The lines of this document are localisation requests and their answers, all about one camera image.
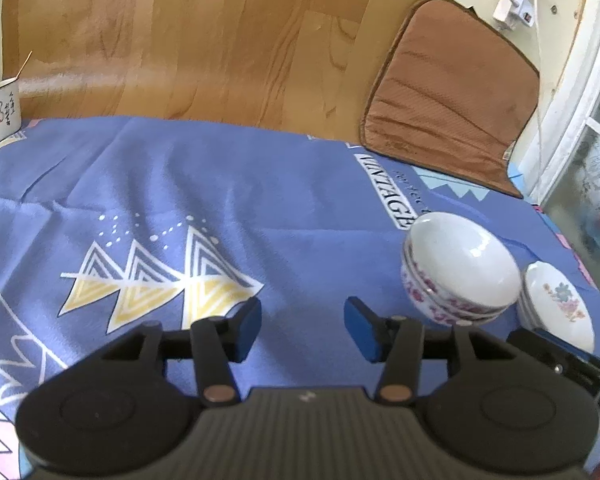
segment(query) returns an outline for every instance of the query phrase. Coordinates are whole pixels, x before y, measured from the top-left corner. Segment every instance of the white plate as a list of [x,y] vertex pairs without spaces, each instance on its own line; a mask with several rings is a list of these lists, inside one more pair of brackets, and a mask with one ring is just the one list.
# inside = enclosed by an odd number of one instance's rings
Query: white plate
[[524,276],[530,313],[545,329],[585,352],[592,353],[595,335],[589,311],[573,283],[551,264],[536,262]]
[[434,212],[414,222],[410,237],[418,267],[454,297],[496,309],[516,302],[518,265],[485,228],[458,215]]

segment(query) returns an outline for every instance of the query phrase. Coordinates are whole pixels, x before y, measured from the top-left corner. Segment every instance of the flower pattern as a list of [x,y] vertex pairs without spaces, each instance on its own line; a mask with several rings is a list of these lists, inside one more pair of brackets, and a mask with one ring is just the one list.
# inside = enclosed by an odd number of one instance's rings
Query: flower pattern
[[573,297],[573,291],[566,283],[560,282],[555,289],[552,289],[551,285],[545,283],[542,288],[544,288],[551,299],[557,303],[560,310],[572,323],[575,323],[577,319],[585,319],[587,317],[587,315],[579,309],[580,300]]

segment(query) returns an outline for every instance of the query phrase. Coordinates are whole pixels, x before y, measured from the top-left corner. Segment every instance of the wooden panel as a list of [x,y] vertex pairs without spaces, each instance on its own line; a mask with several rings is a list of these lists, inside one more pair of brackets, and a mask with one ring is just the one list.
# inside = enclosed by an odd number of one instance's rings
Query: wooden panel
[[[415,0],[370,1],[4,0],[4,73],[33,50],[20,83],[28,117],[129,114],[354,140],[363,102],[351,96],[373,79],[360,71]],[[342,77],[359,88],[339,92]]]

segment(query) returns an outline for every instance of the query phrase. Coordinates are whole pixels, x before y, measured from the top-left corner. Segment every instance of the stacked bowls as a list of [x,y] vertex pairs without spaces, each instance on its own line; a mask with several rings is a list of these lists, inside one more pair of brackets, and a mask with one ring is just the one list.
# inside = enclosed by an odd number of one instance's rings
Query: stacked bowls
[[493,234],[442,212],[413,224],[402,245],[400,275],[413,306],[447,326],[496,319],[522,288],[516,261]]
[[551,264],[536,262],[525,269],[518,319],[527,330],[541,328],[580,350],[594,350],[587,306],[573,283]]

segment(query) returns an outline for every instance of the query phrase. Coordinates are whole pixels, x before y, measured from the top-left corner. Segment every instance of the brown cushion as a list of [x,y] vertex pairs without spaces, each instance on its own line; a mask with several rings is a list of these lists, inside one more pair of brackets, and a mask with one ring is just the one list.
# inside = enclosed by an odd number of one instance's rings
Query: brown cushion
[[520,196],[503,154],[538,104],[539,75],[509,41],[453,0],[405,20],[363,116],[370,150]]

